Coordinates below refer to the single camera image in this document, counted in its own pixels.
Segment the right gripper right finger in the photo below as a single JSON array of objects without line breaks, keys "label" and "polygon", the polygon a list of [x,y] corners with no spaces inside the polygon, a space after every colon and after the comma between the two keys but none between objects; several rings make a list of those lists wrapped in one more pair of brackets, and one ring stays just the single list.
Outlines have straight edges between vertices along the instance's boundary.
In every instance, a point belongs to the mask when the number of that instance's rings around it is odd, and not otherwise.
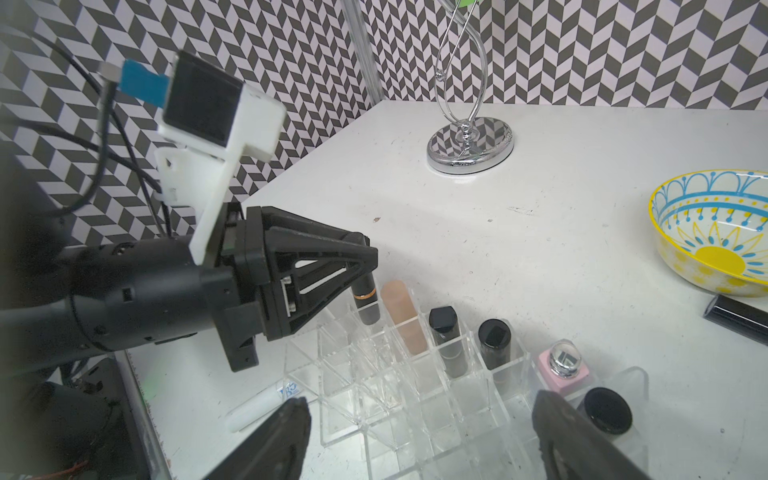
[{"label": "right gripper right finger", "polygon": [[649,480],[559,394],[540,390],[532,424],[548,479]]}]

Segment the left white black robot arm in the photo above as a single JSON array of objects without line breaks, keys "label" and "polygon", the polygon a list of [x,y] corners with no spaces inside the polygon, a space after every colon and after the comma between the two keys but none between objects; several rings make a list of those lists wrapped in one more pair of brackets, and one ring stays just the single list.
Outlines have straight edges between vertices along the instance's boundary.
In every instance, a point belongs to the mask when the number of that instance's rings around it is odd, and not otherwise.
[{"label": "left white black robot arm", "polygon": [[214,249],[189,237],[72,248],[68,221],[10,152],[1,155],[1,470],[139,479],[148,462],[107,355],[213,329],[230,368],[255,339],[297,333],[378,252],[358,232],[274,207],[224,204]]}]

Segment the white lip balm tube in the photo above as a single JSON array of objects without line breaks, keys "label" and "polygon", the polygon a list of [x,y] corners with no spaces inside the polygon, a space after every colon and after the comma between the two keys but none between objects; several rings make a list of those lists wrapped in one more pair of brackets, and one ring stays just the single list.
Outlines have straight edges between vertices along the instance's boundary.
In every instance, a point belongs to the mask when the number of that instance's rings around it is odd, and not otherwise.
[{"label": "white lip balm tube", "polygon": [[302,392],[303,388],[294,381],[280,380],[231,410],[225,417],[225,426],[231,433],[242,431]]}]

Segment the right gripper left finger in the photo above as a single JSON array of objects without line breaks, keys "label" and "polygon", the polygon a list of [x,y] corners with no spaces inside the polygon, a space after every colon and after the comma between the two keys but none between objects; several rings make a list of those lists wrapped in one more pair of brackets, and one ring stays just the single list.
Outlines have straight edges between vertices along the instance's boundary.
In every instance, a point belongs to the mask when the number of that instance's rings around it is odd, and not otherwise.
[{"label": "right gripper left finger", "polygon": [[204,479],[299,479],[311,425],[307,400],[287,400]]}]

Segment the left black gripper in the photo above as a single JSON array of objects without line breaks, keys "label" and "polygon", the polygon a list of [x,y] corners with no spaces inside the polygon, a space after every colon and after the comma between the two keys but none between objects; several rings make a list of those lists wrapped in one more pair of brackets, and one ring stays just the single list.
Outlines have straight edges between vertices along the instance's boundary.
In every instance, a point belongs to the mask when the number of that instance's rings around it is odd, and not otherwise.
[{"label": "left black gripper", "polygon": [[377,267],[378,250],[358,232],[276,207],[225,203],[201,285],[230,369],[258,366],[257,335],[297,333]]}]

